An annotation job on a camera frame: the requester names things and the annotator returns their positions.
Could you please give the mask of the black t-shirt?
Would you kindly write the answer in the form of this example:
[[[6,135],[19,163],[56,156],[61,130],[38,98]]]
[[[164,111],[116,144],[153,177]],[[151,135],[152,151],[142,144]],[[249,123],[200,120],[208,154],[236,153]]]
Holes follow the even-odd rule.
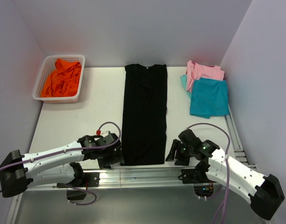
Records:
[[[122,115],[123,166],[164,164],[167,67],[125,66]]]

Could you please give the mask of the teal t-shirt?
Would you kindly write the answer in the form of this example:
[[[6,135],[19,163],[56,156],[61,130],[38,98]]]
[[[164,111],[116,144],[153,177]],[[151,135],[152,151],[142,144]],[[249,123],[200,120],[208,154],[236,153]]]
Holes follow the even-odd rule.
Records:
[[[182,75],[180,82],[190,99],[190,115],[206,119],[229,115],[228,86],[225,80],[202,77],[194,81],[191,92],[186,90],[187,75]]]

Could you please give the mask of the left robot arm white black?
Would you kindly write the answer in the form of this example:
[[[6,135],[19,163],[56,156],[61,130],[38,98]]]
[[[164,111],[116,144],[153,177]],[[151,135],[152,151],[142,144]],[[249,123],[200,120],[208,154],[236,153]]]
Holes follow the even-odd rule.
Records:
[[[0,164],[0,193],[9,198],[38,185],[80,186],[85,180],[80,162],[86,160],[97,160],[101,169],[121,162],[119,137],[114,133],[85,135],[68,145],[33,154],[14,150]]]

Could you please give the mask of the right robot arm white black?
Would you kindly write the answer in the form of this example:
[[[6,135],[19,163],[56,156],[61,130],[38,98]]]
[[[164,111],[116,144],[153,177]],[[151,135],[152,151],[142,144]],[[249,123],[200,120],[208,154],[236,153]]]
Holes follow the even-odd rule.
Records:
[[[199,163],[194,168],[182,169],[179,176],[184,184],[217,182],[246,200],[261,218],[271,220],[285,199],[279,179],[258,173],[225,152],[210,140],[191,143],[174,139],[166,161],[177,166],[187,166],[190,158]]]

